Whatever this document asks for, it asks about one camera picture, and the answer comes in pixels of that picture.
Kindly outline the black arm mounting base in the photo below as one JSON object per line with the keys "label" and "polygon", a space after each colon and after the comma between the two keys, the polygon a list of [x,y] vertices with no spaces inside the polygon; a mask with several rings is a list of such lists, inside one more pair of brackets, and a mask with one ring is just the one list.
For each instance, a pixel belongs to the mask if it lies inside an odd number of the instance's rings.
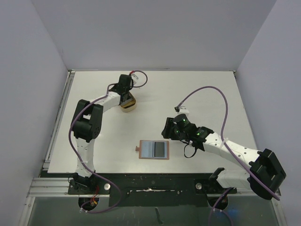
{"label": "black arm mounting base", "polygon": [[192,205],[207,207],[209,198],[225,191],[212,173],[179,174],[102,174],[92,177],[89,185],[71,179],[68,194],[79,197],[109,196],[109,206],[173,207]]}

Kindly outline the tan leather card holder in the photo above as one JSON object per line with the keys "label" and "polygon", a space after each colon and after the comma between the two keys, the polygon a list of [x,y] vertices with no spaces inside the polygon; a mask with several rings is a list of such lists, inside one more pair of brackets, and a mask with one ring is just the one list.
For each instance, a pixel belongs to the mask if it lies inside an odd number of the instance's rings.
{"label": "tan leather card holder", "polygon": [[[154,143],[165,143],[165,157],[154,157]],[[139,153],[139,159],[154,159],[154,160],[169,160],[169,142],[161,140],[140,140],[139,146],[136,146],[135,151]]]}

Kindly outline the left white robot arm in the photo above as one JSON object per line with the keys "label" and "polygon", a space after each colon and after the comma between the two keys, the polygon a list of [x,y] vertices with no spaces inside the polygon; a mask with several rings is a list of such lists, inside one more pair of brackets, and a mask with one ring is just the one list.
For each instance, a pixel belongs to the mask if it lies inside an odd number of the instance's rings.
{"label": "left white robot arm", "polygon": [[108,85],[105,95],[92,101],[81,99],[77,103],[68,136],[78,158],[73,179],[84,193],[93,192],[96,186],[94,143],[101,131],[103,113],[132,101],[130,90],[137,82],[138,77],[133,72],[122,74],[117,83]]}

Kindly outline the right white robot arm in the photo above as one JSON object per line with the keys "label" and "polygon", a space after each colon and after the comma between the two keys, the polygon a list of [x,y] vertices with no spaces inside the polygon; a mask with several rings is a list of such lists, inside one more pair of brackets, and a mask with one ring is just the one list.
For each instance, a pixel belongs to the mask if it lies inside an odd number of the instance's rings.
{"label": "right white robot arm", "polygon": [[161,134],[165,139],[185,142],[195,150],[216,154],[245,170],[239,173],[222,169],[209,181],[212,191],[219,193],[225,188],[243,188],[266,200],[279,199],[276,192],[286,173],[273,151],[250,149],[223,139],[213,130],[191,123],[185,114],[168,117]]}

